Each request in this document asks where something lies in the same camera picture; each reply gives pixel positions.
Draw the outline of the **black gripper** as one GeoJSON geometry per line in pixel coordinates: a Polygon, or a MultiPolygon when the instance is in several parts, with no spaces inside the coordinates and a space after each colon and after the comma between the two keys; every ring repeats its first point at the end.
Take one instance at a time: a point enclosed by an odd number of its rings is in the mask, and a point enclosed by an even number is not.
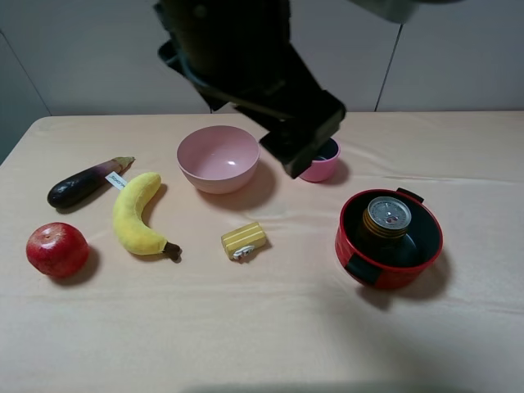
{"type": "Polygon", "coordinates": [[[215,111],[231,102],[264,114],[263,146],[291,178],[340,128],[346,108],[291,45],[288,1],[159,1],[169,40],[159,58],[215,111]]]}

